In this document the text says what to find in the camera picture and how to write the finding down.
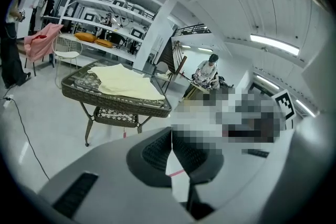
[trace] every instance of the ceiling light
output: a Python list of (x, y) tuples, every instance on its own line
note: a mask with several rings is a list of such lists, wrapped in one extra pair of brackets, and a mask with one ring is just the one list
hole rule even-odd
[(270, 45), (272, 47), (276, 47), (278, 49), (285, 50), (285, 51), (287, 51), (291, 54), (294, 54), (295, 56), (297, 56), (299, 54), (299, 48), (294, 47), (292, 45), (289, 45), (287, 43), (280, 42), (280, 41), (277, 41), (275, 39), (271, 39), (271, 38), (268, 38), (268, 37), (253, 35), (253, 34), (251, 34), (250, 37), (251, 37), (252, 41), (267, 44), (267, 45)]
[(278, 87), (278, 86), (276, 86), (276, 85), (273, 84), (272, 82), (268, 81), (267, 79), (264, 79), (263, 77), (261, 77), (261, 76), (259, 76), (259, 75), (257, 75), (257, 78), (258, 78), (258, 79), (261, 79), (262, 81), (268, 83), (268, 84), (271, 85), (272, 87), (274, 87), (274, 88), (276, 88), (277, 90), (279, 90), (279, 87)]
[(210, 49), (203, 49), (203, 48), (198, 48), (199, 50), (205, 50), (205, 51), (211, 51), (213, 52), (213, 50), (210, 50)]
[(302, 104), (299, 100), (296, 100), (296, 102), (304, 108), (310, 115), (312, 115), (314, 118), (316, 117), (313, 112), (311, 112), (308, 107), (306, 107), (304, 104)]

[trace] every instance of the yellow pillow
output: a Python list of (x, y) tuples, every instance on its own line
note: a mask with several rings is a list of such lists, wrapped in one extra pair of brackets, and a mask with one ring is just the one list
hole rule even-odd
[(113, 47), (113, 43), (112, 42), (109, 42), (105, 39), (97, 39), (95, 41), (95, 43), (97, 43), (98, 45), (102, 45), (104, 47), (108, 47), (108, 48), (112, 48)]
[(87, 42), (94, 42), (97, 38), (95, 35), (90, 33), (75, 33), (75, 37), (77, 37), (79, 40), (87, 41)]

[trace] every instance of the white floor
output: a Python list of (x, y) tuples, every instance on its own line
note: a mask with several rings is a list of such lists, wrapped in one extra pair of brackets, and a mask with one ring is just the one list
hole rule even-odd
[[(21, 87), (10, 90), (22, 116), (23, 124), (29, 136), (35, 153), (40, 160), (49, 178), (61, 171), (67, 165), (81, 157), (92, 148), (126, 136), (137, 134), (137, 129), (123, 128), (94, 123), (89, 136), (89, 147), (85, 147), (84, 135), (87, 126), (87, 117), (79, 102), (62, 95), (55, 85), (56, 68), (47, 62), (36, 63), (34, 77), (31, 63), (27, 63), (26, 72), (31, 72), (32, 78)], [(59, 69), (61, 77), (70, 73), (69, 66), (62, 63)], [(0, 79), (1, 97), (6, 90)], [(167, 91), (168, 100), (173, 107), (179, 103), (183, 93)], [(20, 183), (38, 192), (47, 182), (33, 151), (27, 142), (17, 109), (13, 102), (7, 108), (3, 107), (4, 100), (0, 101), (0, 122), (3, 128), (1, 150), (8, 163), (14, 178)], [(87, 105), (89, 112), (94, 107)], [(140, 122), (146, 117), (140, 116)], [(160, 127), (170, 126), (170, 118), (152, 118), (143, 127), (143, 132)], [(173, 174), (182, 168), (172, 153), (169, 158), (167, 174)], [(174, 193), (179, 201), (186, 200), (188, 177), (186, 173), (179, 173), (172, 180), (186, 182)]]

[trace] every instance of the pink cloth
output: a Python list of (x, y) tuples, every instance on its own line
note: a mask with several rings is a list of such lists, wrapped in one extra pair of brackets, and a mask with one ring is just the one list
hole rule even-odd
[[(25, 37), (24, 46), (28, 60), (35, 62), (36, 60), (42, 59), (43, 56), (51, 54), (53, 40), (62, 27), (63, 25), (49, 23), (33, 36)], [(34, 39), (39, 35), (45, 35), (47, 37)]]

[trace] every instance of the white chair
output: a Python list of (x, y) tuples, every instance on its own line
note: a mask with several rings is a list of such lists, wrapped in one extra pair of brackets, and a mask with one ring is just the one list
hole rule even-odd
[(168, 82), (167, 87), (166, 87), (164, 93), (166, 93), (166, 91), (167, 91), (167, 89), (168, 89), (168, 87), (169, 87), (169, 84), (170, 84), (170, 82), (171, 82), (171, 80), (172, 80), (172, 77), (173, 77), (173, 73), (169, 73), (169, 75), (166, 76), (166, 77), (161, 76), (161, 74), (166, 74), (168, 70), (169, 70), (169, 67), (168, 67), (168, 65), (167, 65), (165, 62), (159, 62), (159, 63), (156, 65), (156, 69), (154, 70), (154, 73), (155, 73), (154, 76), (155, 76), (157, 79), (160, 79), (160, 80), (163, 80), (163, 81), (164, 81), (164, 83), (163, 83), (163, 85), (161, 86), (161, 88), (163, 88), (164, 85)]
[(82, 53), (83, 45), (77, 37), (71, 34), (59, 34), (52, 43), (53, 43), (53, 51), (55, 53), (55, 56), (58, 57), (59, 62), (56, 68), (55, 84), (58, 88), (61, 88), (61, 78), (59, 78), (59, 86), (56, 83), (58, 67), (61, 64), (61, 60), (70, 59), (70, 70), (71, 70), (71, 61), (75, 59), (76, 69), (78, 69), (77, 57)]

